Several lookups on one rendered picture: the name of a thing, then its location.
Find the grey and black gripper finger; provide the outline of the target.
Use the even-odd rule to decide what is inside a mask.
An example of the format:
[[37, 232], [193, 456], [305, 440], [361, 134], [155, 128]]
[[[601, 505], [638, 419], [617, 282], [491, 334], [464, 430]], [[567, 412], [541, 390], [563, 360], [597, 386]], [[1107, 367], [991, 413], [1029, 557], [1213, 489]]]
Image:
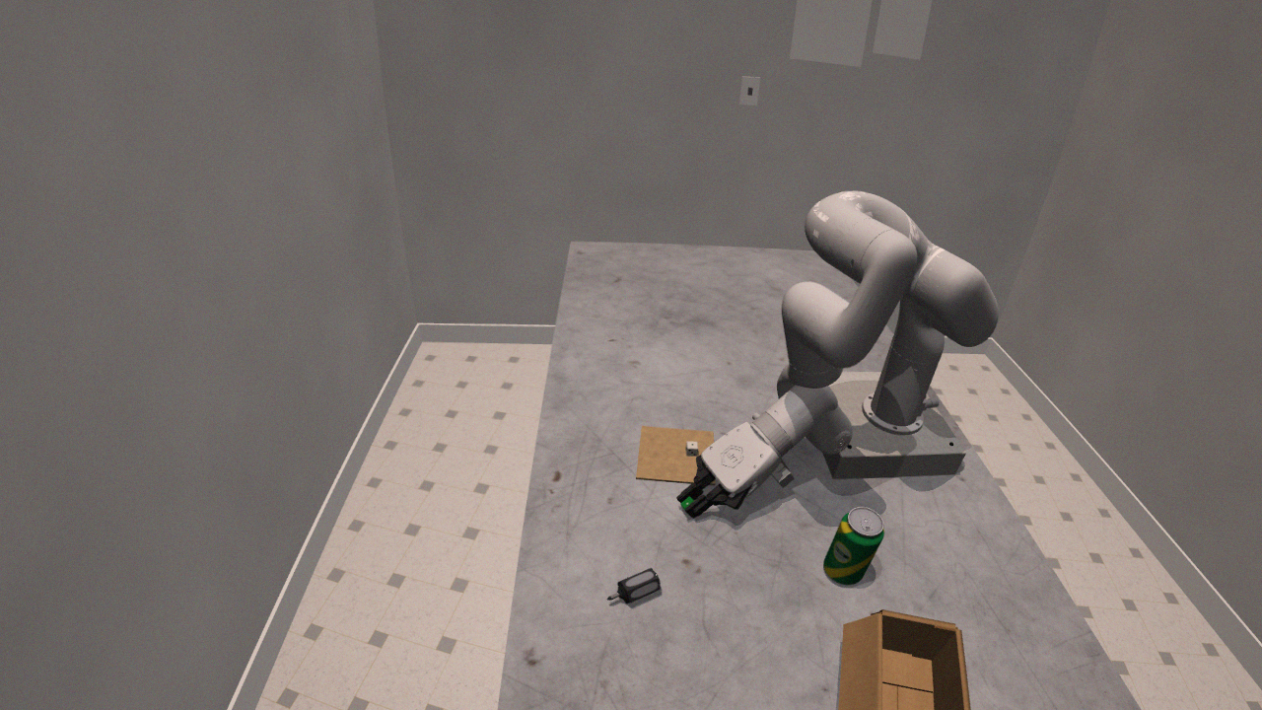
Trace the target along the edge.
[[676, 499], [679, 499], [680, 503], [684, 502], [684, 499], [687, 499], [688, 496], [692, 496], [692, 499], [697, 499], [698, 496], [703, 494], [702, 489], [707, 488], [707, 486], [709, 486], [711, 482], [714, 480], [713, 473], [709, 470], [708, 467], [705, 467], [705, 463], [700, 460], [700, 457], [697, 457], [697, 467], [698, 467], [697, 475], [693, 479], [694, 482], [692, 482], [692, 484], [688, 486], [687, 489], [681, 491], [681, 494], [676, 496]]
[[748, 491], [751, 491], [751, 486], [745, 491], [740, 491], [740, 493], [732, 496], [732, 498], [729, 496], [732, 494], [731, 491], [726, 491], [723, 486], [716, 486], [716, 488], [713, 491], [709, 491], [707, 496], [704, 494], [698, 496], [695, 502], [688, 504], [685, 512], [694, 520], [697, 518], [697, 516], [700, 516], [707, 509], [709, 509], [711, 504], [729, 504], [731, 508], [734, 508], [737, 511], [740, 508], [740, 504], [742, 504], [745, 496], [747, 496]]

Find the open brown cardboard box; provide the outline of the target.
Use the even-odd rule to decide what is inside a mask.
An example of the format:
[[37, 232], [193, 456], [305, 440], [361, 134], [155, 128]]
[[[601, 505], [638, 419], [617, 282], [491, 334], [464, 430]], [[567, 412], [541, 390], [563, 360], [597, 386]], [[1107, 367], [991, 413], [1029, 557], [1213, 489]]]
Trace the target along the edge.
[[843, 624], [838, 710], [972, 710], [963, 632], [883, 609]]

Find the green soda can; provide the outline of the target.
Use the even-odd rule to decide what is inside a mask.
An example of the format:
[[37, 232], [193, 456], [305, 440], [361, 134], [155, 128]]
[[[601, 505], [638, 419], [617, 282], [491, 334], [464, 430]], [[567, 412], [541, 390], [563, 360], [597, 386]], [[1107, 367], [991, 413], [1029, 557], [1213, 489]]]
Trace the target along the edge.
[[883, 520], [866, 507], [847, 513], [824, 557], [824, 570], [833, 581], [854, 585], [864, 578], [870, 562], [883, 540]]

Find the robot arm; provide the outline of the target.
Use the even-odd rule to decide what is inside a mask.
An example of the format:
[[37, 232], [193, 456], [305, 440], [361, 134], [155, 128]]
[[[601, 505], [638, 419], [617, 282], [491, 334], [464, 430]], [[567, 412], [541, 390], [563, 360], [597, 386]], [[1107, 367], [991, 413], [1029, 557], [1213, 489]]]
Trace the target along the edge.
[[777, 380], [777, 401], [753, 412], [753, 426], [781, 457], [801, 439], [829, 455], [843, 451], [852, 424], [829, 383], [870, 356], [900, 301], [877, 390], [862, 410], [883, 433], [917, 433], [923, 410], [939, 407], [938, 399], [924, 395], [941, 361], [944, 335], [973, 347], [997, 327], [998, 303], [984, 275], [934, 246], [902, 208], [862, 190], [817, 202], [806, 214], [806, 240], [859, 286], [852, 301], [817, 282], [787, 289], [782, 327], [789, 363]]

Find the tan mat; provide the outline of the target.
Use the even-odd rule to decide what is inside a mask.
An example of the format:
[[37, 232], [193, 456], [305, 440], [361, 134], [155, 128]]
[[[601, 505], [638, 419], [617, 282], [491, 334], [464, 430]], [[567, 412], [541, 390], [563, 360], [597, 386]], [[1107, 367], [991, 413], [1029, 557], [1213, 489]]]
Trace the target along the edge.
[[714, 433], [650, 428], [641, 430], [636, 479], [694, 482], [697, 457], [687, 457], [687, 441], [698, 441], [698, 454], [711, 446]]

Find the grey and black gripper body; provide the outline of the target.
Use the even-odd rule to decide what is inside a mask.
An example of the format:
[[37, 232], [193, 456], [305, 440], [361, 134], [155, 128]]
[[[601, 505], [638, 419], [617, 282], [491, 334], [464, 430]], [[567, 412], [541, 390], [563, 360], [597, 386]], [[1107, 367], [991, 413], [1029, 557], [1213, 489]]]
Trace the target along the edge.
[[772, 441], [753, 422], [742, 422], [734, 430], [724, 433], [700, 454], [702, 462], [721, 480], [721, 486], [734, 492], [731, 496], [752, 484], [747, 493], [751, 496], [776, 470], [780, 458], [782, 457]]

